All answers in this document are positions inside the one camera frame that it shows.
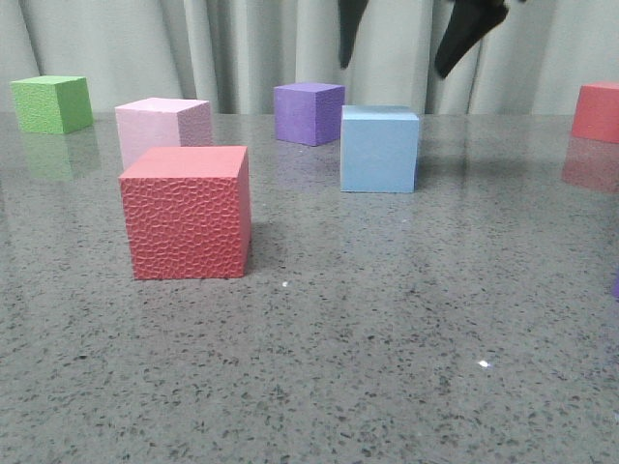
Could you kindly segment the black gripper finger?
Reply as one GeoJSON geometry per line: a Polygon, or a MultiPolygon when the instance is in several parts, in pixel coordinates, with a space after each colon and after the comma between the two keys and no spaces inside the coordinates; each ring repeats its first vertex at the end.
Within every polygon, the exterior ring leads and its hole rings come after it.
{"type": "Polygon", "coordinates": [[[346,69],[353,55],[357,32],[368,0],[338,0],[339,66],[346,69]]]}
{"type": "Polygon", "coordinates": [[[438,75],[446,78],[475,44],[505,20],[508,11],[504,1],[456,1],[434,60],[438,75]]]}

